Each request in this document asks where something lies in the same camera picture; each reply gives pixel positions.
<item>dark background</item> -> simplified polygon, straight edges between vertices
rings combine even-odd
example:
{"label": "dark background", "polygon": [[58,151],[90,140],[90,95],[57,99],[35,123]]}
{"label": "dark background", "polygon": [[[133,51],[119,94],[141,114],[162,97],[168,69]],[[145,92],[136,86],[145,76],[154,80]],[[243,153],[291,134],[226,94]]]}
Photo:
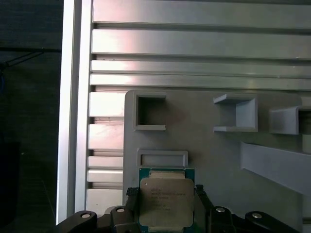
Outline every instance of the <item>dark background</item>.
{"label": "dark background", "polygon": [[[0,0],[0,19],[0,47],[61,49],[62,0]],[[0,51],[0,63],[24,54]],[[16,215],[0,232],[45,232],[55,224],[60,67],[60,53],[45,53],[4,71],[0,133],[20,150],[0,148],[2,193],[14,195],[17,171],[7,161],[19,166],[17,200],[9,204]]]}

